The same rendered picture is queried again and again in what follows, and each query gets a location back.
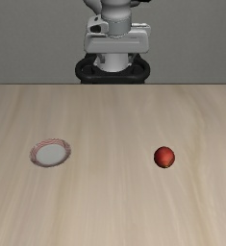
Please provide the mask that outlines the white plate with red rim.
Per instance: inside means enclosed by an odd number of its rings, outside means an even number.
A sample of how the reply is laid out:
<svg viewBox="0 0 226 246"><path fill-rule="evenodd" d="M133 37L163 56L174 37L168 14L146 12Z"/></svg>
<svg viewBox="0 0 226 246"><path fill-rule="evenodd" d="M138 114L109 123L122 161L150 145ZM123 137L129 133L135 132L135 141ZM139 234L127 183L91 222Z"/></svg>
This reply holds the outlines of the white plate with red rim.
<svg viewBox="0 0 226 246"><path fill-rule="evenodd" d="M30 161L41 167L64 163L71 155L70 145L59 138L49 138L36 144L30 151Z"/></svg>

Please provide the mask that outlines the red onion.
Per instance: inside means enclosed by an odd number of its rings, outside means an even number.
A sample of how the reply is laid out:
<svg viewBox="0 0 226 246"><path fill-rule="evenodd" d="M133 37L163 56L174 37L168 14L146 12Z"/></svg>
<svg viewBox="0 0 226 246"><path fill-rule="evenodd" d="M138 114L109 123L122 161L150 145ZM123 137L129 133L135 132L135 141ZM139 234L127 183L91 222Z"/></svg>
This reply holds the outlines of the red onion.
<svg viewBox="0 0 226 246"><path fill-rule="evenodd" d="M154 153L154 162L160 168L168 168L174 163L174 161L174 152L169 147L162 146Z"/></svg>

